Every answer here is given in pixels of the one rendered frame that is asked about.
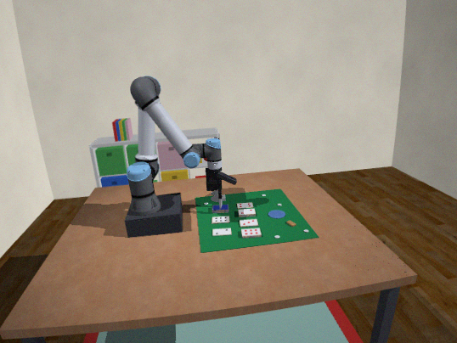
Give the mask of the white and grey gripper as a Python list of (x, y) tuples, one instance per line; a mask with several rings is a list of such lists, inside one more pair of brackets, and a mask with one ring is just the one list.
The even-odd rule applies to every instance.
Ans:
[[(206, 191), (213, 191), (211, 195), (211, 201), (219, 203), (219, 208), (221, 209), (222, 203), (222, 179), (217, 177), (218, 172), (222, 170), (222, 167), (218, 170), (210, 170), (206, 168)], [(215, 190), (215, 191), (214, 191)]]

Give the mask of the green felt card mat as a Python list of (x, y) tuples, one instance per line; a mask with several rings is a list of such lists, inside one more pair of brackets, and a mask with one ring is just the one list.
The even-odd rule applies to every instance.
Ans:
[[(266, 196), (262, 196), (263, 194)], [(212, 206), (219, 205), (219, 203), (211, 201), (211, 197), (195, 198), (201, 253), (319, 238), (281, 189), (225, 194), (226, 201), (222, 201), (222, 203), (228, 205), (229, 209), (224, 213), (212, 213)], [(238, 209), (237, 203), (250, 202), (254, 208), (242, 209), (255, 209), (256, 216), (239, 217), (238, 210), (240, 209)], [(275, 210), (283, 211), (285, 216), (282, 218), (270, 217), (268, 213)], [(229, 223), (212, 224), (214, 216), (229, 216)], [(241, 228), (240, 220), (249, 219), (257, 219), (258, 226)], [(293, 221), (296, 226), (292, 227), (286, 223), (289, 220)], [(232, 235), (212, 236), (212, 230), (219, 228), (231, 228)], [(247, 228), (260, 228), (262, 237), (242, 239), (241, 229)], [(308, 230), (308, 233), (304, 232), (305, 229)], [(279, 239), (275, 238), (276, 235), (279, 235)]]

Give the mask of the blue flat disc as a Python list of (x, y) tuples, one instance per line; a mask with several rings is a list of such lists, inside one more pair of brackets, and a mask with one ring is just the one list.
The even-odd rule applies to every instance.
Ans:
[(272, 218), (282, 218), (285, 216), (285, 213), (283, 211), (275, 210), (275, 211), (270, 211), (268, 215)]

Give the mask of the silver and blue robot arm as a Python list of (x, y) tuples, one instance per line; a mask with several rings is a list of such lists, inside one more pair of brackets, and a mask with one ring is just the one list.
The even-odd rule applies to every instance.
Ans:
[(135, 155), (135, 163), (127, 168), (132, 196), (130, 209), (135, 216), (147, 216), (161, 208), (153, 184), (158, 172), (157, 166), (159, 169), (158, 156), (155, 154), (155, 124), (181, 155), (188, 168), (197, 167), (200, 158), (207, 158), (210, 170), (222, 167), (220, 140), (209, 138), (206, 143), (191, 144), (160, 103), (160, 87), (160, 83), (152, 76), (136, 78), (130, 87), (135, 104), (139, 105), (138, 154)]

